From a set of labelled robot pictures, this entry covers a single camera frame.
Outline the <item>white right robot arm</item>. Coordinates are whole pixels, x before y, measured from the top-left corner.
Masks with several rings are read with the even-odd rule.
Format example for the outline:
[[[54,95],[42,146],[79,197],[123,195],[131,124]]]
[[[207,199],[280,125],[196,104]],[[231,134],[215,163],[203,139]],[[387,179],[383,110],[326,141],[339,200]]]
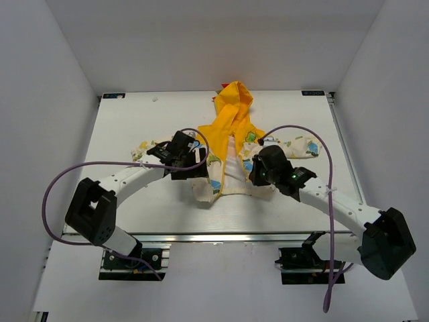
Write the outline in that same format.
[[[281,194],[311,206],[349,232],[314,231],[300,248],[282,248],[277,260],[283,269],[317,268],[330,259],[364,266],[372,275],[389,280],[415,254],[416,245],[404,215],[386,211],[331,191],[317,175],[293,167],[278,146],[267,146],[253,157],[249,175],[255,186],[274,186]]]

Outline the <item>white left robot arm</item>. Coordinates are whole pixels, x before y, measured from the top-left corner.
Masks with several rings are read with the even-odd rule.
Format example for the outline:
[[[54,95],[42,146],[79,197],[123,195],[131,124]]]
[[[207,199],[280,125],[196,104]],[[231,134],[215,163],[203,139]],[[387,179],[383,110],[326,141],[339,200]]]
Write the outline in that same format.
[[[171,153],[154,147],[138,162],[100,180],[78,183],[65,216],[73,228],[94,246],[111,250],[128,268],[141,262],[141,242],[116,225],[117,208],[149,184],[171,176],[173,180],[206,178],[206,148]]]

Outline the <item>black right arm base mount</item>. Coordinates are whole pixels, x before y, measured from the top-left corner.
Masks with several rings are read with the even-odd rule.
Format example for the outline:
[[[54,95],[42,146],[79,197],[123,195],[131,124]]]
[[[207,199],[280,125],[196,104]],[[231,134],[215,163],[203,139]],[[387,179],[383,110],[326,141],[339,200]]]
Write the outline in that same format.
[[[325,232],[312,232],[300,247],[282,247],[275,265],[280,269],[283,285],[327,285],[329,260],[322,260],[313,245]]]

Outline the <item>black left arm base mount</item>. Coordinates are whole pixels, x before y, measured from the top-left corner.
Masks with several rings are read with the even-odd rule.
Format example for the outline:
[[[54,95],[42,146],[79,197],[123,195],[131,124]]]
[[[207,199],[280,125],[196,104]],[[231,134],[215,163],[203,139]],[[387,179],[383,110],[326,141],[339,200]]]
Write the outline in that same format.
[[[99,280],[161,282],[170,259],[170,245],[143,243],[136,254],[118,255],[104,248],[99,269]]]

